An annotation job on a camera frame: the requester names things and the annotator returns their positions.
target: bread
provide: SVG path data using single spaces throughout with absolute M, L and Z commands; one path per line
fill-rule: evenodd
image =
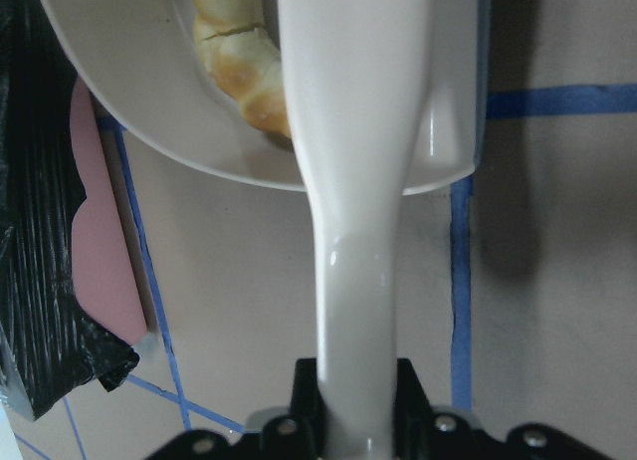
M 193 0 L 197 56 L 254 128 L 290 137 L 281 53 L 265 30 L 262 0 Z

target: spoon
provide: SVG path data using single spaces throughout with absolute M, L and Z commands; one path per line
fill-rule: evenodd
M 293 143 L 312 210 L 323 458 L 393 458 L 394 258 L 422 117 L 432 0 L 279 0 Z

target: black plastic bag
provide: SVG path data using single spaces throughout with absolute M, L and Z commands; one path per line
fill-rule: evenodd
M 76 78 L 40 0 L 0 0 L 0 393 L 31 419 L 96 377 L 116 388 L 138 362 L 74 294 Z

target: pink object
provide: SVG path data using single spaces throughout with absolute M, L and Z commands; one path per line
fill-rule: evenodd
M 71 145 L 87 200 L 71 231 L 73 283 L 80 306 L 129 345 L 146 334 L 139 292 L 132 274 L 121 222 L 91 96 L 76 82 L 71 98 Z

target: screw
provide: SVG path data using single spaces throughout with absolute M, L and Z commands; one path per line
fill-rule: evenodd
M 215 448 L 215 441 L 212 438 L 200 438 L 192 444 L 192 451 L 195 455 L 210 453 L 213 448 Z
M 277 431 L 279 435 L 292 435 L 298 429 L 297 422 L 295 422 L 292 418 L 285 418 L 279 425 L 277 425 Z
M 522 439 L 531 448 L 543 448 L 548 443 L 546 435 L 534 428 L 525 431 Z
M 441 432 L 453 432 L 458 423 L 451 415 L 438 415 L 435 421 L 436 428 Z

